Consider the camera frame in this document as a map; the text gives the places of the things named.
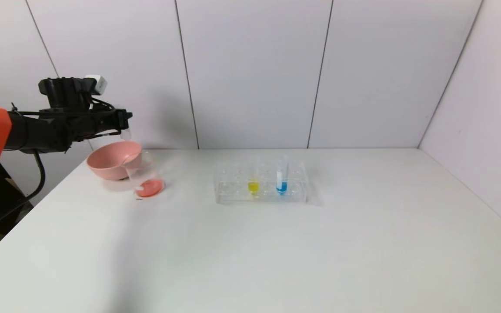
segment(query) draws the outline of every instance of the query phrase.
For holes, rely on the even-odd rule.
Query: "red liquid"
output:
[[[135,190],[137,196],[154,196],[158,194],[164,188],[164,182],[162,180],[147,180],[140,185],[142,190]]]

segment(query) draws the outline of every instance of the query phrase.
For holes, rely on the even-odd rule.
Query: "blue liquid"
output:
[[[276,190],[278,190],[279,194],[284,194],[287,191],[287,182],[282,182],[281,186],[276,187]]]

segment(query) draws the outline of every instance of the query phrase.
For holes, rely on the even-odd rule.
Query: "yellow liquid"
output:
[[[260,190],[260,184],[256,181],[249,180],[249,192],[256,194]]]

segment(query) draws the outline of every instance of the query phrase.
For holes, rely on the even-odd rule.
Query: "test tube with yellow liquid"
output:
[[[248,189],[253,196],[256,196],[260,190],[260,183],[258,182],[258,164],[258,158],[253,158],[249,166]]]

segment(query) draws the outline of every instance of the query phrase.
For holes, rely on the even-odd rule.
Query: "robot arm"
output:
[[[38,87],[48,97],[49,109],[0,108],[0,155],[4,149],[20,150],[35,152],[38,159],[38,153],[65,152],[74,141],[118,135],[129,128],[132,113],[92,97],[103,93],[103,77],[44,79]]]
[[[64,152],[73,141],[105,135],[119,135],[129,128],[132,113],[92,98],[105,89],[103,77],[44,79],[38,87],[50,108],[38,112],[9,112],[12,129],[5,149],[32,153]]]

